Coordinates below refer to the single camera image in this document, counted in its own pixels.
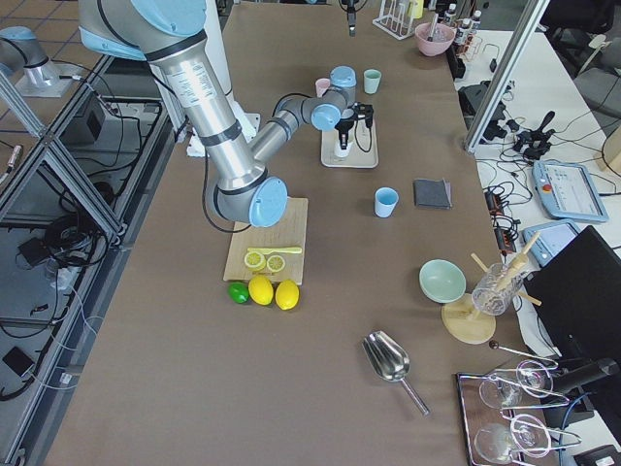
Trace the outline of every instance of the wooden cutting board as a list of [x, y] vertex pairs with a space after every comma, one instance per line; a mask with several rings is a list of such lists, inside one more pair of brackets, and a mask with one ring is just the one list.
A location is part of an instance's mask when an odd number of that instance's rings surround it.
[[[224, 280], [227, 282], [248, 282], [254, 275], [264, 275], [272, 283], [280, 283], [290, 279], [296, 284], [302, 284], [308, 211], [308, 199], [289, 198], [284, 216], [276, 225], [270, 228], [250, 227], [242, 233], [233, 234], [224, 267]], [[234, 229], [237, 230], [244, 226], [245, 223], [235, 223]], [[285, 261], [285, 267], [280, 272], [272, 273], [267, 268], [258, 272], [251, 272], [244, 265], [244, 256], [248, 248], [282, 248], [287, 246], [300, 246], [302, 253], [278, 252], [278, 255], [281, 255]]]

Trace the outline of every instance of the chair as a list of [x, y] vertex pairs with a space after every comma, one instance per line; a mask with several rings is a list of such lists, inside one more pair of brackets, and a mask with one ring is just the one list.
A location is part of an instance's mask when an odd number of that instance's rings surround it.
[[621, 38], [615, 38], [601, 48], [597, 67], [578, 75], [573, 83], [589, 106], [606, 135], [621, 118]]
[[565, 30], [579, 31], [586, 36], [607, 32], [614, 22], [615, 3], [615, 0], [551, 0], [540, 23], [547, 28], [545, 35], [552, 47], [577, 70], [580, 68], [577, 57], [586, 44], [564, 42]]

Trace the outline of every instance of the computer monitor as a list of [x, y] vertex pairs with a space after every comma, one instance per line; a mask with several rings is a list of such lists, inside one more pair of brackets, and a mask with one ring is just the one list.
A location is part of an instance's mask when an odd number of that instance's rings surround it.
[[[525, 285], [541, 300], [537, 313], [563, 359], [609, 357], [621, 365], [621, 259], [595, 228], [582, 230]], [[621, 442], [621, 374], [583, 388], [594, 392], [589, 399]]]

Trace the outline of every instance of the green bowl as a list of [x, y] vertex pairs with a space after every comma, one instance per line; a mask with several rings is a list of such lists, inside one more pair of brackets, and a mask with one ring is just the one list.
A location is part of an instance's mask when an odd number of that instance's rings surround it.
[[466, 291], [464, 273], [447, 260], [434, 259], [425, 263], [418, 280], [425, 296], [437, 303], [457, 301]]

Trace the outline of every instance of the bowl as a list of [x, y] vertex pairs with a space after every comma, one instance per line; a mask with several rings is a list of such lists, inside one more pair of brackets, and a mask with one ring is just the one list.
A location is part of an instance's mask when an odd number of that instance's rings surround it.
[[466, 291], [464, 273], [447, 260], [426, 262], [420, 269], [418, 280], [425, 296], [437, 303], [457, 301]]
[[446, 38], [443, 42], [429, 42], [427, 40], [427, 34], [429, 34], [429, 28], [431, 23], [423, 22], [418, 24], [414, 29], [414, 38], [416, 39], [416, 45], [423, 55], [436, 56], [444, 53], [455, 39], [455, 29], [448, 27], [446, 24], [436, 25], [436, 34], [440, 33]]

